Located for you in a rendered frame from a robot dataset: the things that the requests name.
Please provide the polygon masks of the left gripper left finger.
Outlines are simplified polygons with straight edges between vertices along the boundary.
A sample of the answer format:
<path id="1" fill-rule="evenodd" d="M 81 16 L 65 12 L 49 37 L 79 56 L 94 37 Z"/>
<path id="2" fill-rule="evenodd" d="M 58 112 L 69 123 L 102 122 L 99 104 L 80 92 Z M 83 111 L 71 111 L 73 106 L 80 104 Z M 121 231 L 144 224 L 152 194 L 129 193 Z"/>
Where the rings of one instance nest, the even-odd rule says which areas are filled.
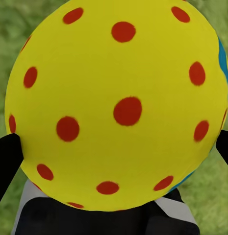
<path id="1" fill-rule="evenodd" d="M 23 160 L 19 135 L 12 133 L 0 138 L 0 201 Z"/>

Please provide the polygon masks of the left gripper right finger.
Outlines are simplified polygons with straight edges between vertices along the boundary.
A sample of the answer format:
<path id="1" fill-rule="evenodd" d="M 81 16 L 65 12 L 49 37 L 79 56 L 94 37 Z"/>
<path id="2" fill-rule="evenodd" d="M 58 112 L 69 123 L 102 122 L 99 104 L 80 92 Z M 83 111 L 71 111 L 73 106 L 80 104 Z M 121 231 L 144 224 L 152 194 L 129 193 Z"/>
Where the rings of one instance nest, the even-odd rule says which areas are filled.
<path id="1" fill-rule="evenodd" d="M 221 130 L 217 139 L 216 148 L 228 164 L 228 131 Z"/>

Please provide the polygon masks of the easter egg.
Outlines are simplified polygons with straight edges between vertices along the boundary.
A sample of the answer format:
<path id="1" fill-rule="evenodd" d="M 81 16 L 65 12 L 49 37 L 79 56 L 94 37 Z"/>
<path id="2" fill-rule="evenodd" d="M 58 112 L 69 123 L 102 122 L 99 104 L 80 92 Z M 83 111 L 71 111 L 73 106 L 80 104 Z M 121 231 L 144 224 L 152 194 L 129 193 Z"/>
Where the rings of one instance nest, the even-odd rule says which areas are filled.
<path id="1" fill-rule="evenodd" d="M 49 197 L 116 212 L 165 197 L 228 113 L 228 59 L 186 0 L 70 0 L 32 32 L 5 96 L 21 169 Z"/>

